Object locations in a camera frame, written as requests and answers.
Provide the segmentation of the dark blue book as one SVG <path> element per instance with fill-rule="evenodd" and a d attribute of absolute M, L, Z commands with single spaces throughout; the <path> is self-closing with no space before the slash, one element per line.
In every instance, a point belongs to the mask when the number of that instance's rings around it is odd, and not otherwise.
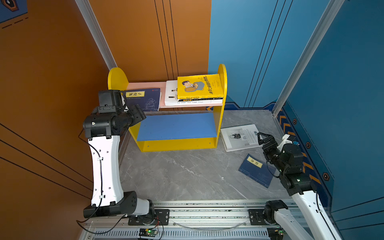
<path fill-rule="evenodd" d="M 250 154 L 246 155 L 239 167 L 239 172 L 266 188 L 269 188 L 272 179 L 277 176 L 276 168 L 272 164 L 258 160 Z"/>
<path fill-rule="evenodd" d="M 143 112 L 154 112 L 160 109 L 162 92 L 160 88 L 122 91 L 126 106 L 138 105 Z"/>

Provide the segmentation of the white book with brown bars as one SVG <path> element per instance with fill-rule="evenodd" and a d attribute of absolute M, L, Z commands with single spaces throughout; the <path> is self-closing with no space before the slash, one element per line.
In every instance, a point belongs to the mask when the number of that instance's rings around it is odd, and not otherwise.
<path fill-rule="evenodd" d="M 165 93 L 165 106 L 167 107 L 182 107 L 182 106 L 197 106 L 209 104 L 222 104 L 223 100 L 211 100 L 211 101 L 194 101 L 194 102 L 178 102 L 177 96 L 177 81 L 166 82 L 166 93 Z"/>

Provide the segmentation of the black book with orange title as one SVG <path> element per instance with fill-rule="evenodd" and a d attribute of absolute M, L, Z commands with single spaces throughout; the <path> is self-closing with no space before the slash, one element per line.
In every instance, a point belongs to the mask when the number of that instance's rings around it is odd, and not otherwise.
<path fill-rule="evenodd" d="M 222 100 L 221 98 L 197 98 L 197 99 L 177 99 L 178 102 L 194 102 L 194 101 L 211 101 L 211 100 Z"/>

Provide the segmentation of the yellow cartoon cover book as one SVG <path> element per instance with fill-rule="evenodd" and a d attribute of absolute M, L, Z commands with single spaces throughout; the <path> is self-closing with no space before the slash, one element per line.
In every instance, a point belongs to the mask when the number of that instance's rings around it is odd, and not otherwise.
<path fill-rule="evenodd" d="M 219 74 L 178 77 L 178 99 L 223 98 L 224 92 Z"/>

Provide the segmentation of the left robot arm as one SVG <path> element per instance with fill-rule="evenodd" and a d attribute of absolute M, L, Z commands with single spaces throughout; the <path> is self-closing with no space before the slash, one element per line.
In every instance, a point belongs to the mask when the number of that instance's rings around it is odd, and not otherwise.
<path fill-rule="evenodd" d="M 119 171 L 121 133 L 145 119 L 138 105 L 123 103 L 122 91 L 99 92 L 99 106 L 83 123 L 94 178 L 91 204 L 83 211 L 86 219 L 120 214 L 154 219 L 153 202 L 138 198 L 134 191 L 124 192 Z"/>

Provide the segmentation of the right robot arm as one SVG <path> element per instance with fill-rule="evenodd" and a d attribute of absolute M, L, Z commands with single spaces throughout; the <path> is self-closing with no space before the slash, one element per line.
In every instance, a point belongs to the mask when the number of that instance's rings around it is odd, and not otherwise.
<path fill-rule="evenodd" d="M 266 202 L 266 223 L 279 225 L 292 240 L 341 239 L 322 205 L 315 184 L 304 173 L 304 155 L 294 143 L 296 138 L 284 135 L 281 143 L 277 143 L 274 136 L 269 134 L 258 133 L 257 137 L 267 162 L 279 171 L 281 184 L 300 209 L 310 232 L 297 222 L 282 200 Z"/>

